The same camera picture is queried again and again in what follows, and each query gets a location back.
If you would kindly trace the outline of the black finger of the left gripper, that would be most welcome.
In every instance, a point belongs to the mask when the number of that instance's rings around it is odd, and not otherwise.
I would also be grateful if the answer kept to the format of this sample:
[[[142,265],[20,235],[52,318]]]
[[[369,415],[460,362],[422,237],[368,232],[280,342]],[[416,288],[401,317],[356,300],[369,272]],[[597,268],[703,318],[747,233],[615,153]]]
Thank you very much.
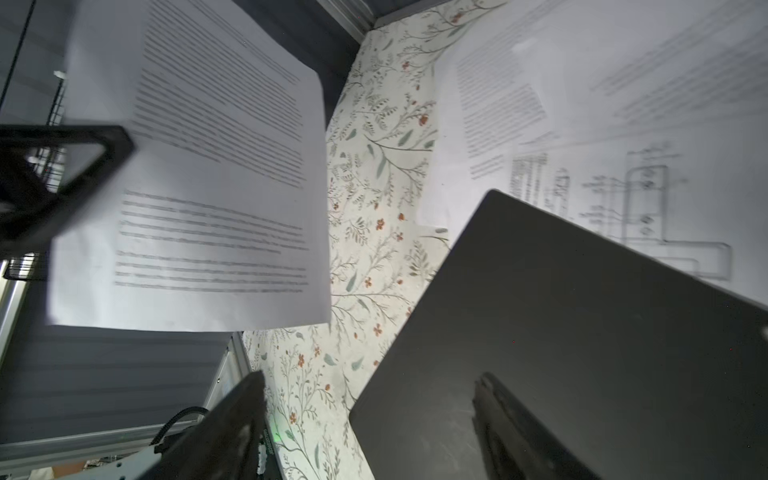
[[[1,256],[43,250],[134,151],[119,125],[3,125]]]

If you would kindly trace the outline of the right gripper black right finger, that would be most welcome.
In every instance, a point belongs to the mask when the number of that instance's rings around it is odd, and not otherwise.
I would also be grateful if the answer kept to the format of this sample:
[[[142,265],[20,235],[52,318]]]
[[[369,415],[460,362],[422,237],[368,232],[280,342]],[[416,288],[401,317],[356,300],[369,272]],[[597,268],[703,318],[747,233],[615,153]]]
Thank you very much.
[[[510,390],[486,372],[475,382],[473,425],[490,479],[596,479]]]

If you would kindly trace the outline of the printed paper sheet edge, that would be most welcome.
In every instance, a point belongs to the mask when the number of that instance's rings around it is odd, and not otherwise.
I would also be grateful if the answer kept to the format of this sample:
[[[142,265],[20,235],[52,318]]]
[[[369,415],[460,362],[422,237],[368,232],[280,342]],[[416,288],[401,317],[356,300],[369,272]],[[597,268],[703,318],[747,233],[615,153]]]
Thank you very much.
[[[331,314],[317,74],[232,1],[83,1],[67,124],[135,150],[52,243],[57,326],[231,332]]]

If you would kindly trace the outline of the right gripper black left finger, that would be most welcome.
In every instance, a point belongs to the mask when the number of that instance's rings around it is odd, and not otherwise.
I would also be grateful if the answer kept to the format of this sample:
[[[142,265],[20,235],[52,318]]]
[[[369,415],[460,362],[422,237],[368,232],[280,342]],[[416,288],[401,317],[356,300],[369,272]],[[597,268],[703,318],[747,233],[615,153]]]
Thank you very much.
[[[265,377],[252,372],[141,477],[256,479],[265,426]]]

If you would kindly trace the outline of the technical drawing paper sheet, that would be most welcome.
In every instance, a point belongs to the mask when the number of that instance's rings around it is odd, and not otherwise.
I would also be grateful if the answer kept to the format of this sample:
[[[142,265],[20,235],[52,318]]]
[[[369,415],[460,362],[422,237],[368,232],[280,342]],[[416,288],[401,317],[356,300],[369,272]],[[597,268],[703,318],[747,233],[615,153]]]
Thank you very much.
[[[519,155],[508,193],[767,302],[767,118],[746,115]]]

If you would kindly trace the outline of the red folder black inside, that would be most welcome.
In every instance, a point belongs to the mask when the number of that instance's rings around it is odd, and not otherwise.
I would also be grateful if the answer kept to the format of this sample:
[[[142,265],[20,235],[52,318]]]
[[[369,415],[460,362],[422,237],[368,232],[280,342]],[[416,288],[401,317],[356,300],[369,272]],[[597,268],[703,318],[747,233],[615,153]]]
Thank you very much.
[[[596,479],[763,479],[767,311],[489,192],[355,402],[378,479],[490,479],[496,376]]]

